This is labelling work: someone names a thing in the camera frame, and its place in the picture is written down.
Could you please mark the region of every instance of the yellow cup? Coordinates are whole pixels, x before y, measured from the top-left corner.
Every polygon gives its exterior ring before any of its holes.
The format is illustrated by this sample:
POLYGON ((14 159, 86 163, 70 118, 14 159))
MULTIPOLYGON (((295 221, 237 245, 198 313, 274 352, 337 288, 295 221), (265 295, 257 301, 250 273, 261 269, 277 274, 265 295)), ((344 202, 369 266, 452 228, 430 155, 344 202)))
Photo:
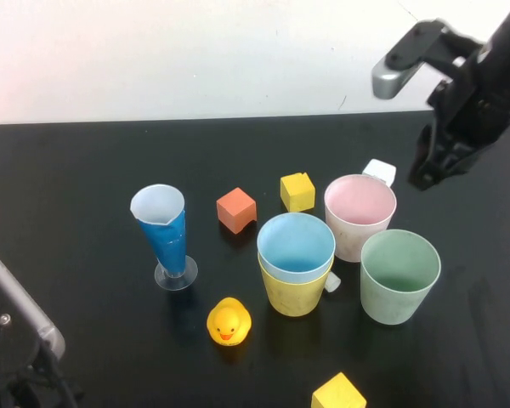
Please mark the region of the yellow cup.
POLYGON ((308 283, 285 283, 270 275, 261 264, 261 258, 259 256, 257 258, 263 274, 264 287, 274 309, 282 315, 291 317, 304 316, 315 309, 331 271, 332 262, 329 269, 316 280, 308 283))

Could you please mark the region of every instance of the white wall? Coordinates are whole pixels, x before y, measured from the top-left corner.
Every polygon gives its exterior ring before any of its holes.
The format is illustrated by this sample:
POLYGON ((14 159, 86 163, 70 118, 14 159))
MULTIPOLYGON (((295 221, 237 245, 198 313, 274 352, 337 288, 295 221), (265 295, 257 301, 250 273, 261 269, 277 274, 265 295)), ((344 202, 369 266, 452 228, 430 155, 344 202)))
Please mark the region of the white wall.
POLYGON ((416 20, 486 40, 510 0, 0 0, 0 123, 423 109, 374 64, 416 20))

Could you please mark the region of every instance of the pink cup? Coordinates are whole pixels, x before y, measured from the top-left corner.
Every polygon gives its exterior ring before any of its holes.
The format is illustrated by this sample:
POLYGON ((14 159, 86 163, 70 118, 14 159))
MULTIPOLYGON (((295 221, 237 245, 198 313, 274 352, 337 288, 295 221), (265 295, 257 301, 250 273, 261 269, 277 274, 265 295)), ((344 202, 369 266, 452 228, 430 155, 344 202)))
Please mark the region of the pink cup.
POLYGON ((335 255, 348 262, 360 262, 365 242, 386 230, 397 198, 390 186, 396 169, 372 160, 363 174, 334 180, 325 191, 325 219, 337 242, 335 255))

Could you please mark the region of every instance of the rubber duck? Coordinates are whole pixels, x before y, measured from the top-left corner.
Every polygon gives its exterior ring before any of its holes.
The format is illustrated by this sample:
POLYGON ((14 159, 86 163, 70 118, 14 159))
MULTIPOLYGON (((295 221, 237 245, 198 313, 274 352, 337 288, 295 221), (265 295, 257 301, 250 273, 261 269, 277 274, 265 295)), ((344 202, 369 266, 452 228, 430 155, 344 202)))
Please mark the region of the rubber duck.
POLYGON ((252 318, 240 301, 226 297, 207 317, 207 330, 212 340, 222 346, 235 346, 247 337, 252 318))

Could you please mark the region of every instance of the cube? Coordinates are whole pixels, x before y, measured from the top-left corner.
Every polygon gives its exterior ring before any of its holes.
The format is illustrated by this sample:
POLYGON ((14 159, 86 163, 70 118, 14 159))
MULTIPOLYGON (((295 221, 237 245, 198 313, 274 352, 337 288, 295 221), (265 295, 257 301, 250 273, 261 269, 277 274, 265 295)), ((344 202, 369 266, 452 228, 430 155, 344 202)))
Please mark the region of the cube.
POLYGON ((289 213, 306 211, 315 206, 315 187, 306 173, 282 177, 280 196, 289 213))
POLYGON ((366 399, 339 372, 312 395, 312 408, 365 408, 366 399))
POLYGON ((257 204, 240 188, 222 196, 217 204, 219 221, 235 234, 257 221, 257 204))

